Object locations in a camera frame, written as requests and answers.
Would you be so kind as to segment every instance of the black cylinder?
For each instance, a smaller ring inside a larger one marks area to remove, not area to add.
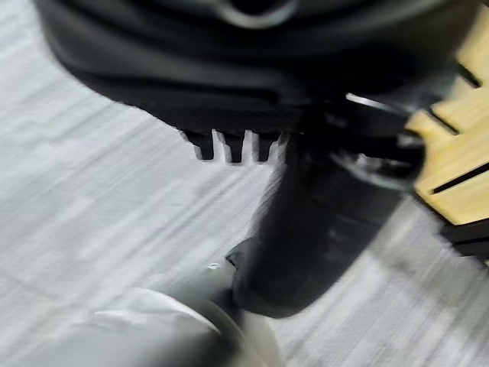
[[[229,256],[238,268],[235,301],[274,318],[300,312],[341,277],[402,197],[353,177],[332,159],[288,159],[256,236]]]

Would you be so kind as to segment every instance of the light wood panel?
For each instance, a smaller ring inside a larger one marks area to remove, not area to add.
[[[489,218],[489,173],[441,193],[433,191],[489,162],[489,8],[481,7],[458,59],[482,87],[474,89],[458,78],[452,98],[433,106],[433,111],[460,134],[453,135],[423,112],[412,117],[408,128],[423,136],[427,149],[416,192],[450,222],[461,225]]]

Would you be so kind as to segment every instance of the gray carpet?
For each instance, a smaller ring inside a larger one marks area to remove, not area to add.
[[[68,77],[27,0],[0,2],[0,361],[248,231],[271,165],[204,164],[172,128]],[[274,323],[291,367],[489,365],[489,278],[412,200],[314,307]]]

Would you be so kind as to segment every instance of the carpeted floor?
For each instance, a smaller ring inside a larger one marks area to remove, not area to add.
[[[134,286],[220,258],[272,167],[204,164],[172,128],[68,77],[27,0],[0,2],[0,362]],[[306,312],[291,367],[489,365],[489,278],[407,200]]]

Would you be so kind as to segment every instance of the striped carpet texture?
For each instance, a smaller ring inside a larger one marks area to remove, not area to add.
[[[2,0],[0,365],[245,238],[272,165],[219,149],[199,162],[172,128],[79,85],[29,1]],[[406,199],[327,295],[274,322],[288,366],[488,366],[489,278],[437,225]]]

